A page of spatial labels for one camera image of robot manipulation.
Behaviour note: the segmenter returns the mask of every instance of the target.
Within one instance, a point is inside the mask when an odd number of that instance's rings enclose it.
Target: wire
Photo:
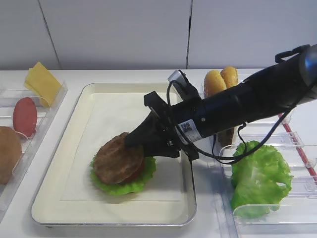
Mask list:
[[[217,141],[217,134],[213,135],[213,141],[212,141],[212,149],[211,149],[211,153],[214,155],[214,146],[216,145],[216,141]]]
[[[247,126],[247,124],[244,122],[241,126],[239,126],[238,130],[237,130],[237,133],[238,133],[238,137],[240,138],[240,140],[243,142],[244,144],[244,151],[243,153],[246,153],[247,150],[248,150],[248,146],[247,146],[247,143],[244,141],[244,139],[242,138],[242,136],[240,135],[240,131],[245,128]]]
[[[179,133],[182,135],[182,137],[184,138],[184,140],[188,143],[188,145],[192,148],[195,149],[196,151],[198,151],[199,153],[214,158],[217,161],[219,161],[222,164],[227,164],[227,165],[232,165],[235,164],[237,162],[239,162],[240,160],[242,160],[244,157],[251,155],[252,153],[254,153],[255,151],[257,151],[258,149],[261,148],[261,146],[263,146],[268,139],[272,136],[272,134],[274,133],[274,131],[277,129],[277,127],[281,124],[281,122],[287,117],[287,115],[297,106],[297,104],[304,98],[304,96],[314,87],[314,85],[317,83],[317,79],[314,80],[313,83],[311,83],[309,85],[309,87],[307,88],[307,90],[305,90],[294,102],[293,104],[284,112],[284,114],[278,119],[278,121],[273,125],[273,127],[271,128],[271,130],[268,132],[268,134],[265,136],[265,138],[254,148],[252,148],[249,151],[247,150],[247,147],[245,147],[244,149],[244,153],[238,156],[232,156],[232,157],[223,157],[223,156],[217,156],[217,155],[213,155],[210,154],[206,151],[201,150],[200,148],[198,148],[197,146],[194,145],[193,142],[191,142],[188,137],[185,135],[185,133],[181,130],[181,128],[179,127],[179,124],[177,123],[173,111],[172,111],[172,106],[170,103],[170,89],[172,87],[172,85],[176,83],[178,84],[182,89],[184,89],[184,86],[181,85],[179,82],[172,80],[170,81],[168,87],[167,87],[167,91],[166,91],[166,98],[167,98],[167,104],[168,104],[168,110],[169,110],[169,115],[171,117],[172,123],[174,124],[174,126],[176,127],[176,129],[179,131]],[[231,160],[230,162],[222,162],[221,160]]]

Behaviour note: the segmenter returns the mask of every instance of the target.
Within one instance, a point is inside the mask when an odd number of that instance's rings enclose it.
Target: green lettuce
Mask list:
[[[258,145],[247,142],[247,150]],[[239,144],[234,156],[243,154],[245,145]],[[235,209],[247,204],[280,204],[292,189],[293,176],[281,153],[273,146],[263,145],[253,154],[232,165],[231,184],[234,194],[231,207]],[[279,206],[245,206],[234,212],[247,218],[258,218],[276,211]]]
[[[142,173],[132,182],[125,184],[105,184],[103,183],[98,176],[96,175],[93,167],[96,156],[93,158],[90,163],[91,172],[90,178],[92,179],[95,186],[99,189],[105,191],[109,195],[124,195],[131,192],[140,192],[144,189],[145,184],[153,178],[153,173],[156,171],[155,158],[146,157],[145,158],[145,166]]]

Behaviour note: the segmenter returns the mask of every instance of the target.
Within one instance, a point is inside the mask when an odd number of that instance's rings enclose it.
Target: hot dog bun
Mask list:
[[[211,70],[206,74],[204,80],[204,90],[207,97],[226,90],[226,84],[218,70]]]
[[[209,71],[204,80],[204,91],[207,97],[231,88],[238,84],[237,69],[227,66],[221,72],[218,70]],[[221,131],[217,134],[218,142],[222,147],[232,144],[235,128]]]
[[[238,84],[238,72],[236,68],[227,66],[220,72],[220,75],[222,76],[227,88],[234,87]]]

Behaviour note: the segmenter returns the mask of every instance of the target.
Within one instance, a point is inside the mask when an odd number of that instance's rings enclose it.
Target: bread bun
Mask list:
[[[126,148],[124,138],[128,132],[115,136],[98,151],[94,171],[105,184],[126,182],[141,167],[144,160],[142,145]]]
[[[204,90],[207,97],[226,90],[226,84],[218,70],[211,70],[206,74]]]
[[[0,183],[7,184],[22,155],[20,138],[13,129],[0,126]]]
[[[234,87],[238,84],[237,69],[227,66],[221,72],[218,70],[209,71],[204,80],[204,91],[207,97],[213,96],[227,88]],[[221,131],[217,134],[217,140],[221,147],[232,144],[236,128]]]
[[[238,84],[238,72],[236,68],[227,66],[220,72],[220,75],[222,76],[227,88],[234,87]]]

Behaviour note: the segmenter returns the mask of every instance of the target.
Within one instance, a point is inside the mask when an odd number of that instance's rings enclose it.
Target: burger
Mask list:
[[[128,132],[115,136],[94,156],[90,177],[109,195],[124,195],[144,190],[156,171],[156,160],[144,157],[142,145],[126,148]]]

